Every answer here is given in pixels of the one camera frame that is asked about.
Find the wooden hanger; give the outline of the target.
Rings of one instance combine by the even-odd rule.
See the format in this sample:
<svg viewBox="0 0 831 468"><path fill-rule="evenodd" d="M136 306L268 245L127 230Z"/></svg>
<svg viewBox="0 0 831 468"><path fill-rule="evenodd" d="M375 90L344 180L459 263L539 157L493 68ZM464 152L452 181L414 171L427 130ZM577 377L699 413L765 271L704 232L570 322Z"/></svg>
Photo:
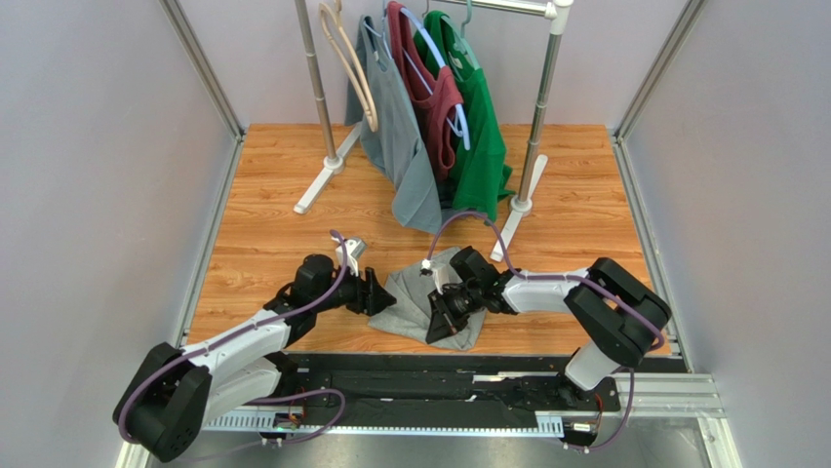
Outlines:
<svg viewBox="0 0 831 468"><path fill-rule="evenodd" d="M359 57L352 46L345 28L342 23L342 2L336 1L322 1L318 6L319 21L323 33L334 50L336 56L339 58L347 78L352 85L361 109L364 112L364 117L367 119L367 125L371 132L378 130L378 113L376 110L375 100L372 96L369 80L360 63Z"/></svg>

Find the blue-grey hanging shirt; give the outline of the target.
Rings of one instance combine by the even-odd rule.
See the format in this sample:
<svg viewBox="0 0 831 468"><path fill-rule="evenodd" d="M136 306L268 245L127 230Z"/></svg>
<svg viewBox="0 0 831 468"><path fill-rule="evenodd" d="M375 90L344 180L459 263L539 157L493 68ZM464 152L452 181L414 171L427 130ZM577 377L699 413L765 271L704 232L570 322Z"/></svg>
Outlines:
<svg viewBox="0 0 831 468"><path fill-rule="evenodd" d="M347 86L344 124L362 124L364 152L394 186L391 210L399 224L434 234L443 212L428 153L404 82L370 16L359 19L355 53L376 106L377 130L370 130L352 85Z"/></svg>

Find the light blue hanger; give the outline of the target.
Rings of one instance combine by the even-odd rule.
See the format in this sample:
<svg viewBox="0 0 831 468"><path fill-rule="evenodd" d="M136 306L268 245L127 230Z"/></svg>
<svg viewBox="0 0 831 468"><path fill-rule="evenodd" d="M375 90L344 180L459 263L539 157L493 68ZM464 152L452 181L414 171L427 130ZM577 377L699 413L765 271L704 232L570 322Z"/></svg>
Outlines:
<svg viewBox="0 0 831 468"><path fill-rule="evenodd" d="M399 88L402 89L402 99L404 101L404 105L409 108L410 113L413 115L415 119L415 126L418 130L418 135L420 136L422 142L424 143L422 136L420 134L419 126L416 121L416 116L414 114L414 109L410 102L408 93L405 89L404 82L399 74L399 71L393 61L391 56L390 48L389 48L389 40L388 40L388 31L387 31L387 22L386 22L386 6L387 3L390 1L382 1L380 3L380 27L379 31L377 32L378 35L378 42L380 52L379 54L383 57L388 58L391 62L392 70L395 76L398 77L397 85ZM433 38L431 37L430 33L428 32L427 28L425 27L424 22L417 18L416 15L405 5L405 14L409 17L411 21L411 31L415 38L415 43L418 48L420 57L426 64L429 70L436 72L442 66L447 66L450 68L443 59L442 53L436 47L436 43L434 42ZM464 108L464 99L463 104L459 105L456 108L455 116L449 121L451 128L454 132L454 141L458 141L461 146L465 149L470 149L473 146L473 138L472 138L472 128L467 119L467 113Z"/></svg>

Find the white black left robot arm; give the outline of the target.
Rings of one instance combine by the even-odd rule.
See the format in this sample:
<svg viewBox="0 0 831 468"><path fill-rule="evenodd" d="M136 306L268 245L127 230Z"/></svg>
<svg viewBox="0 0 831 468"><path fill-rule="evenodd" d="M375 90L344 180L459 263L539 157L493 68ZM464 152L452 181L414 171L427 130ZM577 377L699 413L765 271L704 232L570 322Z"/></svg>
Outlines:
<svg viewBox="0 0 831 468"><path fill-rule="evenodd" d="M329 256L311 254L246 322L183 348L168 342L151 348L113 422L125 441L172 461L228 412L264 399L289 402L299 387L298 365L285 350L315 327L320 313L344 307L374 316L396 301L373 268L341 269Z"/></svg>

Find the white clothes rack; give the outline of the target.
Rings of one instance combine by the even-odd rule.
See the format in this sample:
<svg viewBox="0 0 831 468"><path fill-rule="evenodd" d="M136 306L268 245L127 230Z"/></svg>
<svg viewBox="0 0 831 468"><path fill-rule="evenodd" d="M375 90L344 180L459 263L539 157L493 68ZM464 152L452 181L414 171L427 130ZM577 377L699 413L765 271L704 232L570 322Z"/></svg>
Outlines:
<svg viewBox="0 0 831 468"><path fill-rule="evenodd" d="M508 247L533 206L547 159L538 151L553 72L571 9L568 1L544 4L491 1L488 8L544 18L550 23L520 187L506 187L506 148L495 118L484 71L463 25L431 11L423 18L397 1L385 1L381 16L364 16L350 40L341 4L322 2L318 17L348 78L349 134L336 142L330 120L309 12L297 2L297 20L326 148L320 173L295 204L307 213L345 167L356 144L394 184L393 212L407 227L434 232L444 212L477 210L495 219L498 203L509 214L491 257L507 258Z"/></svg>

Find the teal green hanger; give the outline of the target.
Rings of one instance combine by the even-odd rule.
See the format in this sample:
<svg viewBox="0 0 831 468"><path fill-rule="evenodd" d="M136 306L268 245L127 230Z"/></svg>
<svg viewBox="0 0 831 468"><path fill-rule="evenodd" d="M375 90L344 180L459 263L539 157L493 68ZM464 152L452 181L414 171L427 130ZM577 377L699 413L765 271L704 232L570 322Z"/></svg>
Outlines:
<svg viewBox="0 0 831 468"><path fill-rule="evenodd" d="M466 26L472 21L473 2L465 1L465 19L456 25L448 14L432 11L424 17L425 27L443 54L444 62L458 78L464 78L468 72L481 69L470 43L466 39Z"/></svg>

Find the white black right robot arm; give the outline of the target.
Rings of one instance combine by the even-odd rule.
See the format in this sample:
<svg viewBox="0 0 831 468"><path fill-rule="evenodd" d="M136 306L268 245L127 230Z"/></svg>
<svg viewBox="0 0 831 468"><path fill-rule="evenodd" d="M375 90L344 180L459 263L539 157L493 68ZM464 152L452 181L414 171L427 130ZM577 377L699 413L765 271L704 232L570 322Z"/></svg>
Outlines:
<svg viewBox="0 0 831 468"><path fill-rule="evenodd" d="M574 316L589 341L575 351L564 375L581 391L595 389L621 368L638 367L649 352L662 347L663 330L672 317L664 299L607 257L566 273L500 272L467 247L446 264L424 259L420 272L435 283L428 296L429 343L458 334L481 310Z"/></svg>

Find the maroon hanging shirt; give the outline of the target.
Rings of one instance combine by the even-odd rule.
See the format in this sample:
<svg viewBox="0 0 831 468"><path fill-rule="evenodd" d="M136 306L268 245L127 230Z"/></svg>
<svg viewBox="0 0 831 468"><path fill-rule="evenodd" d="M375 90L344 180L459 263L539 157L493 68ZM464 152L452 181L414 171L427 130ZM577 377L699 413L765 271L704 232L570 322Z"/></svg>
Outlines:
<svg viewBox="0 0 831 468"><path fill-rule="evenodd" d="M433 72L420 57L404 5L388 2L386 22L391 56L414 109L433 174L444 181L455 165L455 137L449 121L463 104L462 96L446 65Z"/></svg>

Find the light grey cloth napkin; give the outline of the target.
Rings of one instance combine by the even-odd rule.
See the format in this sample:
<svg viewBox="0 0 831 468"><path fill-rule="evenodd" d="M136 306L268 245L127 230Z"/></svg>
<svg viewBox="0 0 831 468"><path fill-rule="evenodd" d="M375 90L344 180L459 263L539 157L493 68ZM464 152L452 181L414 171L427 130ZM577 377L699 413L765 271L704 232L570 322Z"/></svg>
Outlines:
<svg viewBox="0 0 831 468"><path fill-rule="evenodd" d="M459 277L450 266L450 259L460 250L459 247L453 247L432 257L447 274L446 284L459 282ZM418 263L390 273L384 288L397 298L397 304L373 316L369 321L371 328L411 338L436 348L469 351L475 346L484 325L485 308L473 312L466 328L458 334L432 344L425 342L431 317L428 295L441 288L436 287L432 276L421 273Z"/></svg>

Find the green hanging shirt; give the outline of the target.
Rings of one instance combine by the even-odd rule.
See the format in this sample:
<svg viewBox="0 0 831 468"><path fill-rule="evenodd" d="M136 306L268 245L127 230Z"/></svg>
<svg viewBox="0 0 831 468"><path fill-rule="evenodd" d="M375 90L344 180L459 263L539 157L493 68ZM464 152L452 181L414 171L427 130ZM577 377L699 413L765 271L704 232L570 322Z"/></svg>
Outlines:
<svg viewBox="0 0 831 468"><path fill-rule="evenodd" d="M500 201L514 192L506 188L512 168L505 164L507 148L495 115L484 69L455 75L472 128L473 146L465 149L455 142L455 165L449 180L456 211L477 211L497 219Z"/></svg>

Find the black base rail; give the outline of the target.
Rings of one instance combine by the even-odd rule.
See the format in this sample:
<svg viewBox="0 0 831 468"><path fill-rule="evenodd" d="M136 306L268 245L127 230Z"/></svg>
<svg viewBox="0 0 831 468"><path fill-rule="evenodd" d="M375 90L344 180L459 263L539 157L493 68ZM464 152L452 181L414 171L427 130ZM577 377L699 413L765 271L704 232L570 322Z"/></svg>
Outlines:
<svg viewBox="0 0 831 468"><path fill-rule="evenodd" d="M628 375L579 390L565 356L292 353L284 404L243 406L210 430L473 434L562 432L557 422L607 420L627 407Z"/></svg>

